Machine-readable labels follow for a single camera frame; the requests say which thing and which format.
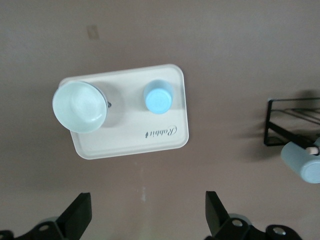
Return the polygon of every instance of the light blue bowl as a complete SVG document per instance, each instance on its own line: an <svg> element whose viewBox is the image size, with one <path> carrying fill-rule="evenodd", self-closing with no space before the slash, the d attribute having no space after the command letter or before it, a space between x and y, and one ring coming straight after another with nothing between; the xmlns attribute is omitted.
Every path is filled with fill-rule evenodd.
<svg viewBox="0 0 320 240"><path fill-rule="evenodd" d="M108 114L104 94L83 81L71 81L60 86L53 96L52 107L58 121L75 133L99 129Z"/></svg>

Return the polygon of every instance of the stain on surface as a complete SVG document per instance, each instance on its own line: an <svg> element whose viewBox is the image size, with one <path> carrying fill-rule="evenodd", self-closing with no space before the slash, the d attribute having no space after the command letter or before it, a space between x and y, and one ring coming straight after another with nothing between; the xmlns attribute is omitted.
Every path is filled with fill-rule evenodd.
<svg viewBox="0 0 320 240"><path fill-rule="evenodd" d="M99 33L98 33L97 25L86 26L86 30L88 32L89 39L92 39L92 40L98 40L99 39Z"/></svg>

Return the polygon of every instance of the black wire rack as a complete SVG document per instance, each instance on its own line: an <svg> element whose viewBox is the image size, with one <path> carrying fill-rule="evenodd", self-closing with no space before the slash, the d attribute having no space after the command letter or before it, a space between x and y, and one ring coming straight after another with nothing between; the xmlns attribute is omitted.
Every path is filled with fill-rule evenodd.
<svg viewBox="0 0 320 240"><path fill-rule="evenodd" d="M293 121L299 120L304 125L311 125L309 128L300 129L299 133L276 124L273 116L281 118L290 116ZM306 149L316 147L319 155L320 150L314 144L320 137L320 97L295 98L295 99L270 99L268 101L265 118L264 144L266 146L283 146L288 142L294 142Z"/></svg>

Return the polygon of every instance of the white tray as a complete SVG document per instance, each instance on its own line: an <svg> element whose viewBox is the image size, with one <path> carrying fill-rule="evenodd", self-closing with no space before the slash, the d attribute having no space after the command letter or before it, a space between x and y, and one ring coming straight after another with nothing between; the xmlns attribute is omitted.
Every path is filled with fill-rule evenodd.
<svg viewBox="0 0 320 240"><path fill-rule="evenodd" d="M173 87L170 110L148 111L143 97L145 86L165 80ZM106 121L91 133L71 131L76 152L84 159L176 149L189 139L184 75L173 64L68 77L61 81L84 81L98 87L112 104Z"/></svg>

